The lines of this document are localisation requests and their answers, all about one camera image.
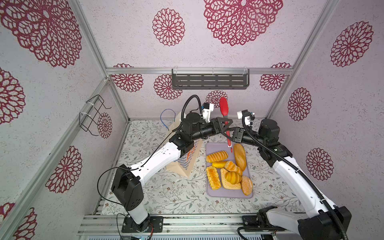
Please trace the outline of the long baguette fake bread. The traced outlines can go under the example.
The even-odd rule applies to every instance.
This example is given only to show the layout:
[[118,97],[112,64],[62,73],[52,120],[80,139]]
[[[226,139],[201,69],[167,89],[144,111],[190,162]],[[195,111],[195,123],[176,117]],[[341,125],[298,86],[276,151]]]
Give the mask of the long baguette fake bread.
[[246,151],[241,144],[234,145],[234,156],[236,165],[244,171],[247,168]]

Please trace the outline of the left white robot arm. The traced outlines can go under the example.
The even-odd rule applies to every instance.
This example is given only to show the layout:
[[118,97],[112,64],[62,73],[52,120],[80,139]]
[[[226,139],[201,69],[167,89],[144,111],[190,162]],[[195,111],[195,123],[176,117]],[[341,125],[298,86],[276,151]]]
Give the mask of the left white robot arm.
[[188,114],[182,120],[181,128],[161,149],[135,165],[117,167],[111,190],[136,226],[146,228],[150,220],[143,204],[146,182],[166,165],[187,154],[195,140],[224,135],[232,122],[231,119],[219,117],[208,121],[199,114]]

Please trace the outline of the blue checkered paper bag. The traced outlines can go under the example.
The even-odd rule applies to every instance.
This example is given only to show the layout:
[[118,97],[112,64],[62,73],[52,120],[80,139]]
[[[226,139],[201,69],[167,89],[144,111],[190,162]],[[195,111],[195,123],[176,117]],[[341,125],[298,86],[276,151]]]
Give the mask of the blue checkered paper bag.
[[166,166],[166,169],[180,176],[188,178],[193,171],[193,168],[199,156],[199,152],[201,150],[202,144],[203,144],[203,140],[196,140],[194,142],[193,148],[188,153],[186,153],[179,159],[169,163]]

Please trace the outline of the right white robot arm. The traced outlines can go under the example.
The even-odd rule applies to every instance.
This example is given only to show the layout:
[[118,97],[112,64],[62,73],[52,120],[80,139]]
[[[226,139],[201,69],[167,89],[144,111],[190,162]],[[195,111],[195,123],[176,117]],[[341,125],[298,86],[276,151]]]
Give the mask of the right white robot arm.
[[304,208],[303,213],[288,213],[276,206],[259,210],[257,220],[247,231],[288,230],[303,240],[346,240],[352,218],[346,207],[338,207],[327,198],[298,166],[292,153],[279,142],[280,128],[270,119],[261,121],[258,131],[250,124],[228,129],[231,140],[256,146],[267,164],[289,185]]

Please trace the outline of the round pumpkin fake bun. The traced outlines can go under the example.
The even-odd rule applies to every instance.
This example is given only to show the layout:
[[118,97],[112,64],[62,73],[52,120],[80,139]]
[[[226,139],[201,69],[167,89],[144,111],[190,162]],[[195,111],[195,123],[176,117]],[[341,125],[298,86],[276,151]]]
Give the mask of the round pumpkin fake bun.
[[236,172],[227,172],[225,173],[225,179],[232,185],[239,184],[242,180],[242,176]]

